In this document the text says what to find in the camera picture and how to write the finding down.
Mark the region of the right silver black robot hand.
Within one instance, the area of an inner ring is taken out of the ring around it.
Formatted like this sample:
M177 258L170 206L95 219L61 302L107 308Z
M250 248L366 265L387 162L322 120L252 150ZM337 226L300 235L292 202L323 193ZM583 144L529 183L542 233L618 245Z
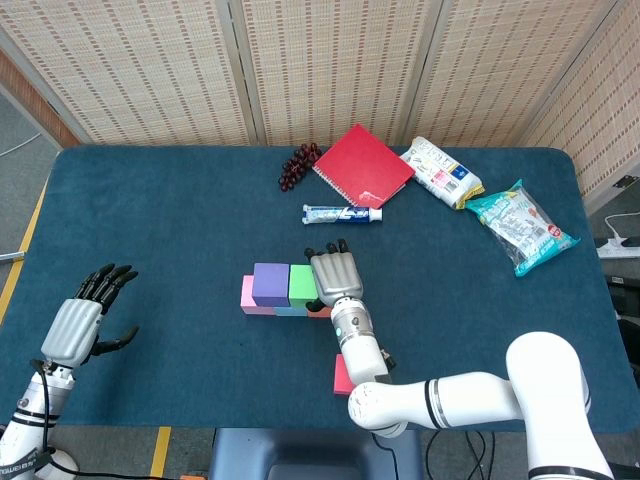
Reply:
M363 297L362 280L345 239L327 243L326 252L307 247L304 255L311 266L317 292L317 298L306 303L309 311L332 308L343 298Z

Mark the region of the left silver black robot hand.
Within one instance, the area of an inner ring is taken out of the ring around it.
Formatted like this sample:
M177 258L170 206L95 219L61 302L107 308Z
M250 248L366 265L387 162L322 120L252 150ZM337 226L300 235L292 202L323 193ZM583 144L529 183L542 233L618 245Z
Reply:
M131 265L104 265L91 272L74 296L60 306L41 346L41 353L51 369L72 370L92 356L101 356L129 345L139 331L131 327L122 337L100 341L104 317L120 290L138 275Z

